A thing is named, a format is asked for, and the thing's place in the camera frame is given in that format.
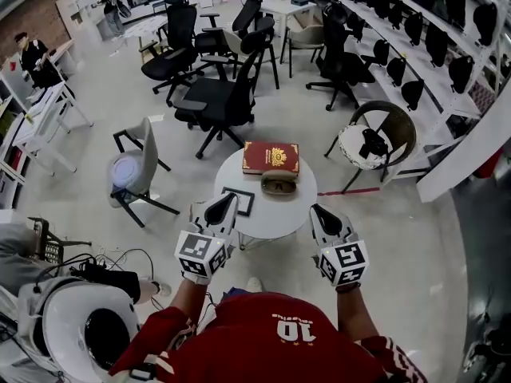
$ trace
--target black cable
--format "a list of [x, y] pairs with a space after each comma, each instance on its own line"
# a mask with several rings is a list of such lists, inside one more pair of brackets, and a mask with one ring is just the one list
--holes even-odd
[[[74, 261], [75, 259], [77, 259], [78, 257], [82, 257], [86, 255], [88, 258], [87, 259], [80, 259], [78, 261]], [[61, 267], [65, 267], [67, 265], [71, 265], [71, 264], [77, 264], [77, 263], [83, 263], [84, 261], [89, 261], [90, 259], [93, 260], [93, 263], [94, 264], [97, 264], [96, 262], [96, 259], [94, 258], [93, 255], [91, 254], [88, 254], [88, 253], [83, 253], [83, 254], [79, 254], [79, 255], [76, 255], [75, 257], [72, 257], [71, 259], [68, 259], [67, 261], [64, 261], [63, 263], [61, 264], [57, 264], [57, 265], [54, 265], [54, 266], [51, 266], [51, 267], [48, 267], [46, 268], [45, 270], [41, 271], [39, 273], [39, 275], [36, 277], [35, 279], [35, 287], [38, 288], [39, 287], [39, 282], [41, 281], [41, 278], [46, 275], [46, 274], [49, 274], [51, 271], [53, 270], [56, 270], [57, 268], [61, 268]]]

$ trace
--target white chair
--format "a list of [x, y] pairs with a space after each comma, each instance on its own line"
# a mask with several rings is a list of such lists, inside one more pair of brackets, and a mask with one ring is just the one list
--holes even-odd
[[[121, 143], [121, 136], [126, 136], [140, 150], [125, 151]], [[175, 215], [180, 214], [178, 210], [158, 203], [149, 197], [149, 189], [156, 173], [157, 165], [159, 164], [167, 172], [170, 172], [170, 167], [158, 159], [158, 149], [156, 148], [156, 141], [154, 140], [153, 129], [149, 119], [145, 117], [138, 126], [115, 133], [113, 139], [121, 154], [109, 163], [110, 205], [114, 208], [124, 208], [140, 227], [145, 227], [145, 225], [129, 206], [137, 199], [142, 199], [155, 207]]]
[[289, 46], [289, 77], [292, 78], [292, 51], [293, 49], [313, 49], [311, 62], [314, 61], [316, 52], [323, 50], [325, 43], [325, 37], [323, 35], [323, 26], [314, 24], [307, 26], [300, 31], [292, 31], [289, 28], [286, 30], [286, 36], [284, 37], [284, 43], [282, 48], [282, 55], [280, 56], [280, 64], [284, 61], [284, 54], [286, 53], [286, 43]]

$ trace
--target desk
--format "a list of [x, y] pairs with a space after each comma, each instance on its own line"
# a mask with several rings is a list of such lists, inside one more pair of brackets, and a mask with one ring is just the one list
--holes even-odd
[[[142, 48], [142, 37], [148, 34], [155, 34], [160, 27], [163, 27], [167, 24], [167, 16], [155, 16], [144, 20], [143, 22], [138, 22], [133, 27], [129, 27], [126, 32], [124, 38], [130, 37], [138, 37], [138, 45], [139, 48]], [[144, 53], [141, 53], [142, 57], [142, 65], [144, 64]]]
[[77, 72], [79, 62], [76, 52], [74, 55], [71, 54], [71, 51], [75, 50], [74, 40], [69, 40], [57, 48], [55, 54], [50, 57], [50, 61], [55, 67], [60, 65], [61, 71], [65, 75], [73, 75]]
[[[50, 155], [68, 168], [70, 172], [75, 172], [77, 170], [77, 168], [59, 153], [53, 145], [49, 144], [49, 141], [44, 137], [45, 131], [55, 123], [58, 123], [67, 133], [70, 132], [70, 129], [65, 125], [61, 116], [61, 111], [67, 104], [72, 105], [72, 108], [77, 111], [88, 126], [93, 126], [93, 123], [90, 122], [78, 108], [78, 103], [73, 99], [64, 82], [49, 88], [44, 97], [29, 109], [28, 113], [32, 116], [33, 124], [25, 119], [23, 115], [18, 115], [16, 118], [16, 120], [23, 119], [23, 121], [13, 140], [13, 146], [18, 146], [27, 157], [41, 166], [51, 176], [55, 174], [54, 171], [43, 164], [32, 152], [44, 148]], [[27, 149], [26, 146], [32, 143], [35, 144], [35, 148]]]
[[215, 196], [224, 188], [254, 193], [248, 217], [236, 216], [235, 229], [253, 239], [278, 239], [297, 231], [316, 203], [318, 186], [314, 173], [300, 157], [300, 173], [292, 195], [267, 195], [261, 190], [261, 176], [245, 175], [241, 169], [244, 150], [233, 153], [220, 167], [215, 178]]
[[261, 13], [268, 13], [280, 16], [280, 56], [284, 48], [283, 42], [287, 33], [287, 16], [291, 16], [304, 11], [309, 12], [309, 24], [312, 24], [312, 16], [314, 15], [314, 7], [316, 4], [309, 2], [304, 6], [296, 6], [291, 4], [291, 0], [263, 0], [261, 3]]

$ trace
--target gray floor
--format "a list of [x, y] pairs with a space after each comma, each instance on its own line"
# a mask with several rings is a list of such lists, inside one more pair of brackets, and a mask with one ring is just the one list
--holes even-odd
[[[74, 164], [76, 173], [53, 163], [49, 177], [30, 165], [19, 210], [42, 215], [59, 235], [93, 241], [93, 249], [115, 258], [120, 248], [144, 248], [153, 258], [156, 276], [177, 288], [180, 271], [173, 258], [179, 230], [188, 221], [190, 204], [212, 196], [216, 171], [237, 147], [228, 138], [214, 140], [199, 161], [195, 153], [205, 138], [198, 129], [188, 131], [173, 117], [165, 92], [153, 95], [155, 85], [141, 71], [137, 42], [130, 41], [109, 56], [113, 44], [87, 58], [84, 69], [69, 84], [82, 109], [95, 122], [92, 128], [69, 115], [73, 129], [58, 132], [53, 142]], [[265, 64], [256, 91], [255, 124], [236, 128], [246, 140], [298, 143], [309, 163], [319, 192], [334, 192], [355, 173], [335, 149], [330, 159], [323, 153], [333, 136], [354, 112], [342, 96], [335, 109], [324, 109], [331, 91], [307, 91], [308, 81], [321, 81], [310, 52], [295, 55], [295, 76], [279, 67], [281, 88], [275, 90], [271, 66]], [[183, 212], [178, 217], [141, 203], [134, 210], [147, 223], [142, 230], [107, 201], [106, 166], [117, 149], [112, 134], [140, 122], [143, 116], [161, 115], [153, 123], [160, 158], [172, 171], [158, 169], [153, 193], [160, 201]], [[365, 172], [356, 187], [378, 185], [378, 175]], [[409, 354], [432, 382], [454, 381], [465, 336], [465, 257], [452, 200], [449, 196], [421, 204], [414, 181], [394, 181], [383, 190], [365, 195], [322, 196], [320, 203], [348, 214], [365, 239], [371, 260], [362, 291], [380, 332], [389, 335]], [[80, 252], [70, 248], [67, 255]], [[214, 278], [210, 291], [216, 301], [230, 286], [243, 287], [251, 276], [262, 279], [268, 290], [306, 299], [335, 320], [335, 292], [315, 269], [315, 247], [308, 223], [296, 234], [254, 251], [236, 251]], [[140, 276], [149, 275], [143, 254], [133, 252], [123, 265]], [[169, 299], [162, 299], [166, 304]], [[144, 320], [154, 309], [138, 307]]]

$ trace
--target chair armrest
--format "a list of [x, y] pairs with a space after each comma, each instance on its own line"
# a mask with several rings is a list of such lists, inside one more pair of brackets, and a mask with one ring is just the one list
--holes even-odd
[[188, 101], [186, 99], [174, 101], [174, 108], [185, 109], [192, 112], [202, 112], [206, 109], [208, 104], [199, 101]]
[[206, 27], [205, 29], [202, 29], [205, 33], [212, 33], [212, 32], [218, 32], [218, 31], [224, 31], [223, 27]]
[[220, 57], [218, 55], [204, 55], [201, 58], [203, 62], [212, 62], [213, 64], [228, 64], [229, 59], [226, 57]]
[[148, 43], [148, 44], [144, 45], [143, 47], [141, 47], [141, 48], [138, 50], [138, 52], [139, 52], [139, 53], [142, 53], [143, 51], [145, 51], [145, 50], [147, 50], [147, 49], [152, 48], [152, 47], [153, 47], [153, 46], [155, 46], [156, 44], [157, 44], [157, 42], [156, 42], [156, 41], [151, 41], [150, 43]]

